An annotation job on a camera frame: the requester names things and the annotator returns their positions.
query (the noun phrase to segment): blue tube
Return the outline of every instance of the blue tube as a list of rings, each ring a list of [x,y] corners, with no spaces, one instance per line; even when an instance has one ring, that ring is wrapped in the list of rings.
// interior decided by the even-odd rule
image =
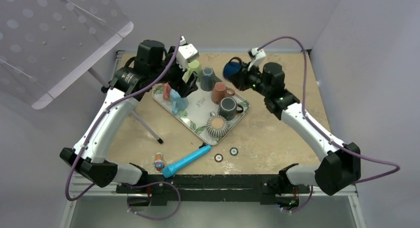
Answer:
[[[181,159],[178,162],[175,162],[171,165],[166,166],[163,170],[162,170],[162,174],[165,178],[168,177],[172,177],[174,176],[178,171],[180,171],[183,167],[189,165],[190,163],[194,162],[195,160],[197,160],[199,157],[207,154],[209,151],[211,150],[211,146],[210,145],[206,145],[204,147],[199,148],[198,150],[190,153],[189,155],[187,155],[186,157],[184,157],[183,159]]]

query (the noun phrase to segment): green mug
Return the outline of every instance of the green mug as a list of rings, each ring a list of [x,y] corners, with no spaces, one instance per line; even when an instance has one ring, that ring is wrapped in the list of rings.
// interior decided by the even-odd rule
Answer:
[[[187,72],[185,72],[183,77],[184,81],[187,82],[191,74],[195,71],[198,75],[197,82],[200,82],[202,70],[203,69],[201,68],[200,62],[198,62],[198,60],[194,60],[191,63],[188,63]]]

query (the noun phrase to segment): toy figurine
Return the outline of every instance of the toy figurine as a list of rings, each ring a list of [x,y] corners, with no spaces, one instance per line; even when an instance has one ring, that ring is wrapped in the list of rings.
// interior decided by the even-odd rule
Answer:
[[[157,171],[161,171],[165,164],[163,163],[162,153],[156,153],[155,161],[153,162]]]

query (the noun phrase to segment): small round disc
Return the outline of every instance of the small round disc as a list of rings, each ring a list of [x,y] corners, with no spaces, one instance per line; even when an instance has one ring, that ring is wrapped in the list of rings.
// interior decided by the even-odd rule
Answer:
[[[214,156],[214,160],[215,160],[216,162],[218,162],[218,163],[222,162],[222,161],[223,161],[223,155],[221,155],[221,154],[216,154],[216,155]]]
[[[238,153],[239,153],[239,151],[238,151],[238,149],[237,148],[235,148],[235,147],[232,147],[232,148],[230,148],[230,154],[231,155],[233,155],[233,156],[237,156],[238,155]]]

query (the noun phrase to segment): white tray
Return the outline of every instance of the white tray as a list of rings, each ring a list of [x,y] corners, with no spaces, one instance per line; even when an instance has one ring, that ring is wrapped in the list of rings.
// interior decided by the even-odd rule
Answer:
[[[169,113],[176,117],[182,124],[188,127],[194,134],[200,137],[208,145],[217,145],[224,137],[226,137],[233,127],[247,114],[250,105],[245,98],[238,93],[233,96],[236,102],[244,107],[244,112],[236,115],[236,117],[228,121],[229,130],[227,134],[220,138],[211,137],[206,130],[206,122],[210,117],[210,112],[217,113],[218,105],[211,101],[211,92],[206,92],[200,89],[197,83],[198,90],[188,95],[188,107],[185,110],[179,111],[177,114],[172,114],[172,103],[163,99],[163,86],[156,84],[152,90],[152,97],[162,105]]]

